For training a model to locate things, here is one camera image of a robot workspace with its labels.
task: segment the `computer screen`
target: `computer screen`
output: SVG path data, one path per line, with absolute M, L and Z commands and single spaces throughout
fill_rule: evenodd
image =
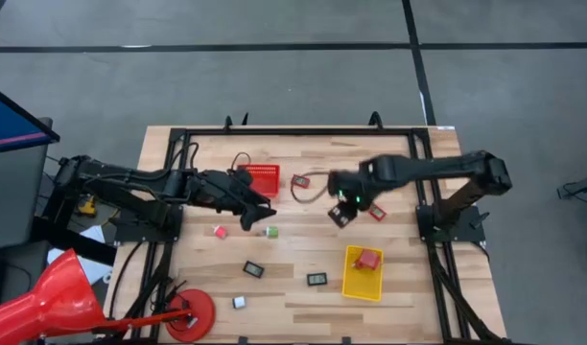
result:
M 53 130 L 0 92 L 0 152 L 58 141 Z

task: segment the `yellow tray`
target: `yellow tray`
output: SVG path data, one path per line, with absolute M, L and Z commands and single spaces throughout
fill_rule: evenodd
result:
M 363 249 L 372 250 L 379 254 L 381 264 L 379 264 L 377 269 L 358 269 L 353 266 L 355 261 L 362 255 Z M 383 251 L 374 248 L 364 248 L 357 245 L 347 245 L 343 276 L 343 296 L 373 302 L 381 301 L 381 287 L 383 284 Z

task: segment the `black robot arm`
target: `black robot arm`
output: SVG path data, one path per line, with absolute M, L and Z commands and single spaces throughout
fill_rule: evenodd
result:
M 244 230 L 257 220 L 276 213 L 270 200 L 249 188 L 250 174 L 237 171 L 199 172 L 197 169 L 164 169 L 143 172 L 106 164 L 88 156 L 62 158 L 57 182 L 69 193 L 90 192 L 102 201 L 134 213 L 155 228 L 168 225 L 179 205 L 211 208 L 240 215 Z M 133 195 L 146 192 L 153 200 Z
M 374 199 L 415 180 L 470 177 L 470 181 L 449 199 L 441 200 L 436 221 L 456 219 L 461 210 L 482 196 L 499 196 L 511 188 L 505 162 L 486 151 L 462 156 L 411 159 L 402 155 L 383 154 L 360 163 L 357 172 L 331 171 L 328 193 L 338 196 L 339 205 L 330 212 L 335 223 L 343 227 L 357 215 L 367 211 Z

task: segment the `wooden tabletop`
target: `wooden tabletop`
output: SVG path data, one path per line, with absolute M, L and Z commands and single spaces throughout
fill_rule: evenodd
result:
M 170 126 L 147 129 L 138 169 L 161 169 L 165 159 Z M 429 127 L 435 157 L 460 154 L 458 137 L 452 128 Z M 414 207 L 414 184 L 379 196 L 387 212 L 378 222 L 368 214 L 339 229 L 326 213 L 336 204 L 327 194 L 313 204 L 295 202 L 289 180 L 294 173 L 324 172 L 331 169 L 356 170 L 361 160 L 380 153 L 409 155 L 404 137 L 397 136 L 197 136 L 200 144 L 195 166 L 200 170 L 229 168 L 239 151 L 247 152 L 253 163 L 279 164 L 279 196 L 272 202 L 277 215 L 253 224 L 245 232 L 239 218 L 231 214 L 185 207 L 180 239 L 174 247 L 170 275 L 181 289 L 199 288 L 211 295 L 217 307 L 217 321 L 200 342 L 236 342 L 247 336 L 250 342 L 353 342 L 406 343 L 441 342 L 434 290 L 425 245 L 418 236 Z M 311 188 L 298 189 L 299 197 L 311 196 L 325 186 L 326 177 L 313 177 Z M 439 181 L 444 197 L 465 183 L 465 179 Z M 222 225 L 228 236 L 220 240 L 213 226 Z M 279 237 L 261 236 L 268 225 L 279 228 Z M 343 260 L 347 245 L 379 248 L 384 251 L 384 281 L 381 302 L 345 298 L 340 294 Z M 134 243 L 119 247 L 112 272 L 116 281 L 121 265 Z M 505 326 L 487 259 L 468 243 L 454 243 L 462 292 L 479 317 L 494 333 L 505 336 Z M 143 244 L 129 262 L 116 296 L 114 315 L 122 317 L 140 286 L 147 245 Z M 243 272 L 249 260 L 266 270 L 261 279 Z M 308 287 L 308 273 L 326 272 L 329 284 Z M 113 284 L 108 289 L 106 312 Z M 245 296 L 247 307 L 232 308 L 233 297 Z M 451 327 L 457 321 L 453 302 L 447 297 Z M 162 327 L 160 342 L 176 342 Z

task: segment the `red funnel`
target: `red funnel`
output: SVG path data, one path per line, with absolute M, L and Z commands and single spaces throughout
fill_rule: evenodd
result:
M 73 334 L 106 322 L 74 250 L 50 264 L 32 291 L 0 306 L 0 344 Z

